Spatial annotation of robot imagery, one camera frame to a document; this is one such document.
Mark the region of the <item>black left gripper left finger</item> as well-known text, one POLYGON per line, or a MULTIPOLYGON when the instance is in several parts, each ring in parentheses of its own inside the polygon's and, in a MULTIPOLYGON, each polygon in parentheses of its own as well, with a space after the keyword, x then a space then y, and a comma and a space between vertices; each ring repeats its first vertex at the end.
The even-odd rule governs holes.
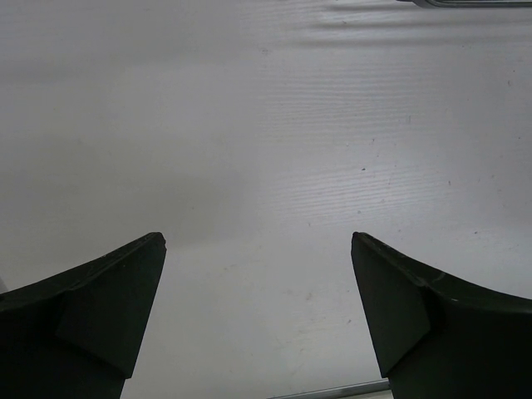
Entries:
POLYGON ((166 255, 148 233, 1 295, 3 398, 118 398, 132 377, 166 255))

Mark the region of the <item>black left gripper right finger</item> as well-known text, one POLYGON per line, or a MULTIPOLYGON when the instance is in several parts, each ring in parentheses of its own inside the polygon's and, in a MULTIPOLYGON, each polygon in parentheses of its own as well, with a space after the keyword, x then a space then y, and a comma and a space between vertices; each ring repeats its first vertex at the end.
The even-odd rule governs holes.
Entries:
POLYGON ((529 398, 531 301, 411 259, 369 234, 352 264, 395 398, 529 398))

